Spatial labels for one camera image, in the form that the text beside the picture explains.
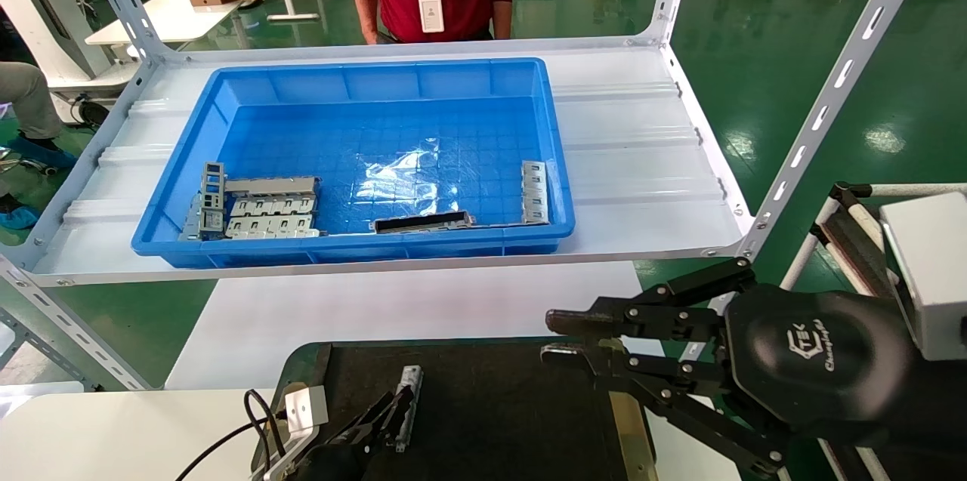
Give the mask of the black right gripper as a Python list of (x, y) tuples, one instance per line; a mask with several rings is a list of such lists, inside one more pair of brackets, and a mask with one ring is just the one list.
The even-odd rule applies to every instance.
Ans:
[(736, 392), (792, 433), (877, 446), (910, 429), (918, 350), (897, 306), (845, 291), (801, 293), (761, 284), (723, 315), (732, 377), (719, 363), (680, 362), (611, 347), (552, 343), (543, 364), (580, 368), (594, 388), (643, 409), (756, 476), (784, 467), (783, 430), (746, 428), (697, 401)]

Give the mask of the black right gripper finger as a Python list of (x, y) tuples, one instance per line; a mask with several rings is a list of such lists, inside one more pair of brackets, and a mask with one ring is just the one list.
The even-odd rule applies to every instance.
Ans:
[(724, 326), (708, 303), (755, 284), (752, 264), (736, 257), (659, 282), (633, 298), (601, 296), (586, 311), (549, 310), (545, 322), (552, 332), (571, 337), (704, 343)]

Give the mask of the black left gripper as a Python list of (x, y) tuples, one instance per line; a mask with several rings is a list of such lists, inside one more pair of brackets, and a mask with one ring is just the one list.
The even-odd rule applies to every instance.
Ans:
[(384, 393), (332, 436), (331, 446), (307, 450), (297, 466), (297, 480), (363, 480), (373, 456), (396, 444), (414, 398), (412, 389)]

